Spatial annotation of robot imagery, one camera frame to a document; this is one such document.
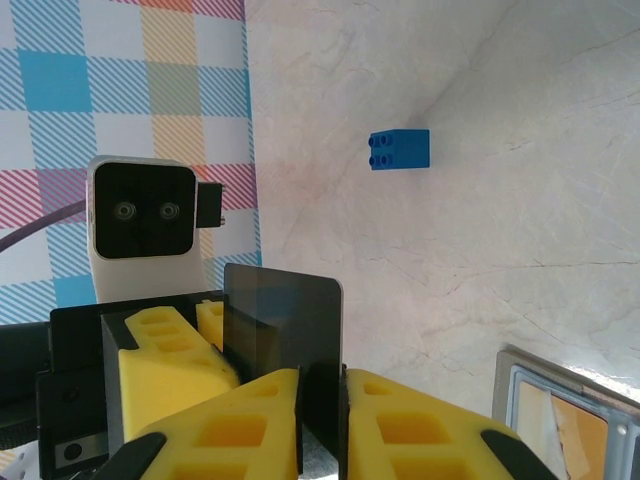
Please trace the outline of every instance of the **white marble wall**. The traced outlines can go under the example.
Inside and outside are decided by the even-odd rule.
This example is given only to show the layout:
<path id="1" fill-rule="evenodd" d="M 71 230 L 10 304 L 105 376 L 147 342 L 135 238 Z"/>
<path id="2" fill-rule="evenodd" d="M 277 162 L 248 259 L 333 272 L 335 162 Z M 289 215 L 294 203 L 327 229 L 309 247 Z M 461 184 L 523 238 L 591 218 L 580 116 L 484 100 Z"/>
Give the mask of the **white marble wall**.
<path id="1" fill-rule="evenodd" d="M 248 3 L 265 264 L 342 281 L 346 362 L 488 414 L 510 342 L 640 399 L 640 3 Z"/>

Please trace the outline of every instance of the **checkered pattern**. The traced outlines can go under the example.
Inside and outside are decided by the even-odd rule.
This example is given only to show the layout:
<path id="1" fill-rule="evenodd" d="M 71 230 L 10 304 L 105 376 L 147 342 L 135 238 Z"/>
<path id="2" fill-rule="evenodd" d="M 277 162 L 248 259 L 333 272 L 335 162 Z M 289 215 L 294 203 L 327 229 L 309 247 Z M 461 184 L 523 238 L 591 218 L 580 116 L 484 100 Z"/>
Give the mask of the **checkered pattern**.
<path id="1" fill-rule="evenodd" d="M 0 0 L 0 237 L 84 199 L 95 155 L 173 158 L 227 186 L 212 288 L 259 264 L 242 0 Z M 0 256 L 0 324 L 95 302 L 83 215 Z"/>

